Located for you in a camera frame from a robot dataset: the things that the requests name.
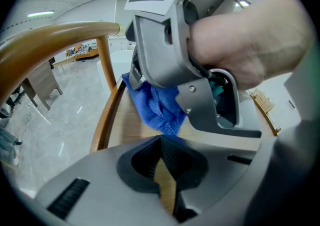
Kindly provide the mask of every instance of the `screw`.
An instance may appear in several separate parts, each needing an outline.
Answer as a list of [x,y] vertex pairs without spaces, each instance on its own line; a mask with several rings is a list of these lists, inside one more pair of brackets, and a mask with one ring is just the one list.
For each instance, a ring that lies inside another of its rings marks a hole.
[[195,86],[191,85],[191,86],[189,87],[189,91],[191,91],[191,92],[195,92],[195,91],[196,91]]

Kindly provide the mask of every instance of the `blue towel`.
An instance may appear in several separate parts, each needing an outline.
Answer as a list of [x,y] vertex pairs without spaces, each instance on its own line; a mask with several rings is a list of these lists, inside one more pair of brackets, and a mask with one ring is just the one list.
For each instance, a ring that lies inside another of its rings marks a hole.
[[122,79],[142,121],[163,134],[177,135],[186,117],[175,100],[179,93],[177,87],[163,89],[144,82],[139,90],[134,91],[129,73],[123,74]]

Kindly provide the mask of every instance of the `white cabinet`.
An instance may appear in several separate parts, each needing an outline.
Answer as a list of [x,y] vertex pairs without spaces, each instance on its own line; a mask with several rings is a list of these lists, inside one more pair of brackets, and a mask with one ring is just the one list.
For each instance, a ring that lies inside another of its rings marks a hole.
[[120,50],[129,49],[129,41],[126,38],[109,38],[109,50],[110,54]]

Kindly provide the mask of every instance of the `black vent grille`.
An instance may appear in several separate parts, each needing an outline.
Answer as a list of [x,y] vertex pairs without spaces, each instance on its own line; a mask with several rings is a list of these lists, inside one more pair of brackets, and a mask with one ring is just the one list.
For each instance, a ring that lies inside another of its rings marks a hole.
[[235,156],[235,155],[230,155],[227,157],[227,159],[230,161],[233,161],[233,162],[237,162],[240,164],[247,164],[247,165],[250,165],[252,162],[252,159],[250,159],[250,158]]
[[65,219],[88,185],[87,180],[75,179],[48,207],[48,211],[61,219]]
[[192,156],[178,149],[172,143],[161,140],[162,159],[172,177],[177,180],[183,173],[190,169]]

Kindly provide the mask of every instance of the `tiled floor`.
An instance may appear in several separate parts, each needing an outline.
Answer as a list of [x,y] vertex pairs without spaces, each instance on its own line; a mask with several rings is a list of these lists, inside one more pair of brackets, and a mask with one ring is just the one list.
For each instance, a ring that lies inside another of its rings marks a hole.
[[48,111],[36,97],[27,95],[17,105],[6,126],[22,139],[20,159],[13,169],[14,184],[36,193],[49,179],[89,153],[93,133],[107,97],[96,63],[99,57],[77,61],[54,72],[63,92],[54,90],[47,99]]

